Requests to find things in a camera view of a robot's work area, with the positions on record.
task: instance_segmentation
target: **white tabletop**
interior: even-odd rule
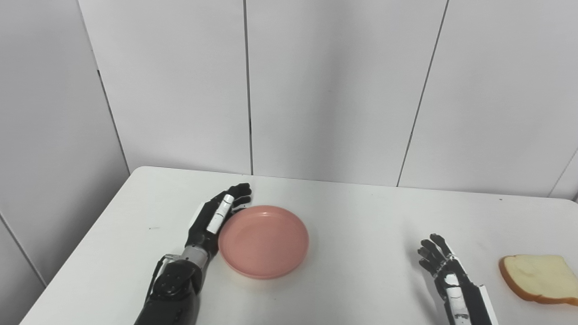
[[[250,182],[254,205],[298,215],[309,231],[305,262],[274,280],[245,278],[221,256],[209,266],[198,325],[447,324],[420,240],[448,240],[500,324],[576,324],[578,307],[523,301],[498,260],[560,254],[578,272],[578,205],[550,198],[315,182],[141,167],[30,310],[22,325],[132,325],[165,253],[181,253],[202,202]]]

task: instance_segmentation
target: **white wall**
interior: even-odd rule
[[[548,196],[578,147],[576,12],[450,1],[399,185]]]
[[[395,186],[445,4],[247,1],[255,174]]]
[[[243,1],[80,3],[131,169],[391,186],[446,4],[248,1],[249,108]],[[449,2],[400,186],[574,196],[575,6]]]
[[[16,325],[44,286],[0,222],[0,324]]]
[[[49,282],[128,171],[75,0],[2,1],[0,44],[0,215]]]
[[[240,0],[80,0],[130,170],[250,173]]]

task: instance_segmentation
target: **pink plate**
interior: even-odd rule
[[[309,235],[303,222],[278,206],[258,205],[233,215],[218,239],[229,266],[254,279],[288,274],[303,262]]]

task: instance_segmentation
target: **bread slice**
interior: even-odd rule
[[[506,256],[499,262],[507,285],[520,298],[578,306],[578,279],[558,255]]]

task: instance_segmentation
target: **robotic hand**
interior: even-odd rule
[[[450,324],[498,325],[486,287],[470,281],[442,236],[431,234],[429,238],[431,241],[421,241],[417,251],[423,257],[420,265],[433,276]]]
[[[242,183],[204,204],[188,231],[183,253],[167,254],[157,263],[135,325],[189,325],[195,320],[207,266],[218,252],[221,226],[251,202],[250,195],[250,185]]]

